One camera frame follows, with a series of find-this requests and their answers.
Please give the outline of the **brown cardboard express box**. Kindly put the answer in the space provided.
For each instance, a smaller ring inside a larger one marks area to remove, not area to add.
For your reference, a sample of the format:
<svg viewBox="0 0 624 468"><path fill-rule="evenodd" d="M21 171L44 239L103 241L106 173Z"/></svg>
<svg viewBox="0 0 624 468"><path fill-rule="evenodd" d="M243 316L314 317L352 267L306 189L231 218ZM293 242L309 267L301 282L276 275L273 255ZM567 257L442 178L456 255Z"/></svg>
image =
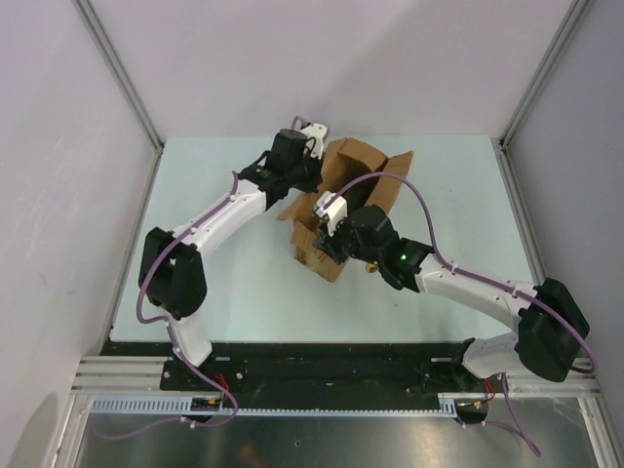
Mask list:
<svg viewBox="0 0 624 468"><path fill-rule="evenodd" d="M327 191L336 193L348 182L373 172L388 172L406 177L414 152L407 151L392 157L381 150L352 137L329 143L324 152L321 170L322 183L316 193L302 193L279 215L280 221L292 222L291 244L294 258L328 282L334 282L344 269L327 254L314 248L320 238L321 221L313 215L313 208ZM378 205L387 214L395 205L401 183L392 177L372 177L357 183L343 195L348 210Z"/></svg>

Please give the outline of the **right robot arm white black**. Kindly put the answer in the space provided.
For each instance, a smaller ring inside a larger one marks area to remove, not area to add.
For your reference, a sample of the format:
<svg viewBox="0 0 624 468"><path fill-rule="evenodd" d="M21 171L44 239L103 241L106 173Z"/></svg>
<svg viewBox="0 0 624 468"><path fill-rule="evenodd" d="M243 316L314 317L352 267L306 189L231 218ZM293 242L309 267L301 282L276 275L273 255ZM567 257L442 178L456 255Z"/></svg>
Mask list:
<svg viewBox="0 0 624 468"><path fill-rule="evenodd" d="M563 382L590 330L560 281L540 285L495 280L443 263L433 247L401 237L377 205L347 210L346 202L320 203L315 246L334 262L354 258L370 265L395 290L428 293L479 311L509 328L493 338L463 342L449 367L451 383L472 391L496 373L526 369Z"/></svg>

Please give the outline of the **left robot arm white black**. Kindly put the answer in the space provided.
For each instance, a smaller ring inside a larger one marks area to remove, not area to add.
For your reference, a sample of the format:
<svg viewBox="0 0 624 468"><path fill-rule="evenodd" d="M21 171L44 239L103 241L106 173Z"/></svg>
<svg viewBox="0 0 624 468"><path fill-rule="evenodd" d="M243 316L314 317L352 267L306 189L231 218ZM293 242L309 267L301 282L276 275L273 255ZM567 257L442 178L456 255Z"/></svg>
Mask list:
<svg viewBox="0 0 624 468"><path fill-rule="evenodd" d="M231 187L212 206L175 229L155 227L146 235L136 317L144 325L165 324L175 354L185 360L180 375L192 388L205 389L215 378L207 360L213 346L199 312L208 295L208 257L291 190L318 191L328 133L320 123L280 130L268 150L233 174Z"/></svg>

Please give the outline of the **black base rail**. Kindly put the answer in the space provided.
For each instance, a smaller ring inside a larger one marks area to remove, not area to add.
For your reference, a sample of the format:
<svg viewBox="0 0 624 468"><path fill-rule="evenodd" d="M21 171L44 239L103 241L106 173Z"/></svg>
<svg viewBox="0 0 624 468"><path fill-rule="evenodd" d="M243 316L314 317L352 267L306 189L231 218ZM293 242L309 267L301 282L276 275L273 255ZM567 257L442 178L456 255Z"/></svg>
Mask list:
<svg viewBox="0 0 624 468"><path fill-rule="evenodd" d="M163 357L160 389L197 392L229 409L430 409L443 393L486 405L502 384L459 365L462 344L218 342L199 375L165 342L107 341L101 353Z"/></svg>

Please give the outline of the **left aluminium frame post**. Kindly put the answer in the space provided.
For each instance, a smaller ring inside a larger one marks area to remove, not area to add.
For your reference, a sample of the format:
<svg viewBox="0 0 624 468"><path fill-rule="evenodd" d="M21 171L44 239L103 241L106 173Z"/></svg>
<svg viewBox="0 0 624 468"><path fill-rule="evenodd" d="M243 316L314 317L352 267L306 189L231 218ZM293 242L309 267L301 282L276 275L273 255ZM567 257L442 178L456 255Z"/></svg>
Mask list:
<svg viewBox="0 0 624 468"><path fill-rule="evenodd" d="M135 116L143 134L156 151L161 151L164 147L164 142L156 130L131 75L123 63L117 48L113 44L93 2L89 0L73 0L72 4L92 37L104 64L108 68L113 80L116 82L122 97Z"/></svg>

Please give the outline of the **aluminium frame post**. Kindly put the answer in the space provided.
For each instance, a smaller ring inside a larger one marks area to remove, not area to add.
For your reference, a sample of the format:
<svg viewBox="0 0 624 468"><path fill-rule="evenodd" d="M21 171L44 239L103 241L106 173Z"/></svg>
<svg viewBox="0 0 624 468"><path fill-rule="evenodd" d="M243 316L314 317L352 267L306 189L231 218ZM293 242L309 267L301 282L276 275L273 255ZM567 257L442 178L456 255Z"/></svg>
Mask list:
<svg viewBox="0 0 624 468"><path fill-rule="evenodd" d="M524 120L537 103L538 98L556 71L559 62L571 45L578 29L591 11L595 1L574 0L570 3L558 26L553 39L533 73L510 121L506 125L498 143L503 151L507 151L513 142Z"/></svg>
<svg viewBox="0 0 624 468"><path fill-rule="evenodd" d="M92 37L104 64L108 68L113 80L116 82L122 97L135 116L143 134L156 151L161 151L164 147L164 142L156 130L131 75L123 63L117 48L113 44L93 2L89 0L73 0L72 4Z"/></svg>

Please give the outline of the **right aluminium frame post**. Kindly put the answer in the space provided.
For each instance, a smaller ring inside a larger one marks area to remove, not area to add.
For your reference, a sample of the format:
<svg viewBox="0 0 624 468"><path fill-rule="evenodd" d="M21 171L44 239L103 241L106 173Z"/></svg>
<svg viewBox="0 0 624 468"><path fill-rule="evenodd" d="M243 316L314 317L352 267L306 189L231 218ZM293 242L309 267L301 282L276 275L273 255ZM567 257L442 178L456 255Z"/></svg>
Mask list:
<svg viewBox="0 0 624 468"><path fill-rule="evenodd" d="M574 0L570 3L558 26L553 39L533 73L510 121L506 125L498 143L503 151L507 151L513 142L524 120L537 103L538 98L556 71L559 62L571 45L578 29L591 11L595 1Z"/></svg>

